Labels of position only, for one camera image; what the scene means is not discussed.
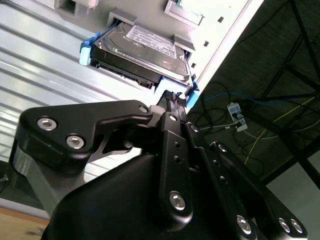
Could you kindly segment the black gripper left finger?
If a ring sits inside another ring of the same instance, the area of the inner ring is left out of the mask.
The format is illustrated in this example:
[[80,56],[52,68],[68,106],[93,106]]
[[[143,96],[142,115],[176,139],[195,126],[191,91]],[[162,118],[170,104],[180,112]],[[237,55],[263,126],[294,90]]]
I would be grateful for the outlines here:
[[152,106],[123,100],[30,108],[19,118],[11,164],[52,215],[84,185],[87,164],[140,149],[160,164],[156,205],[172,225],[186,225],[193,215],[186,106],[167,90]]

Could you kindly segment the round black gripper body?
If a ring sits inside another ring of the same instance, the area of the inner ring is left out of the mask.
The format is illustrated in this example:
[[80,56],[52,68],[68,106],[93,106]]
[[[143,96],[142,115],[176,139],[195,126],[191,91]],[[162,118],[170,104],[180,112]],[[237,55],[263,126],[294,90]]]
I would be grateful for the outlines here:
[[69,193],[54,210],[45,240],[237,240],[220,204],[198,172],[190,171],[193,216],[179,231],[159,202],[160,165],[135,157]]

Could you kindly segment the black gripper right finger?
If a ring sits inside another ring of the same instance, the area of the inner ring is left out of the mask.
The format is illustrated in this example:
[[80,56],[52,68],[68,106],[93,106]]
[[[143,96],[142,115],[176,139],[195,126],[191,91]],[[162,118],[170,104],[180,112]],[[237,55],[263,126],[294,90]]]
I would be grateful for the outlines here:
[[174,96],[184,123],[192,165],[201,175],[201,199],[213,201],[209,221],[220,240],[306,240],[308,232],[294,214],[222,143],[206,143],[188,121],[186,100]]

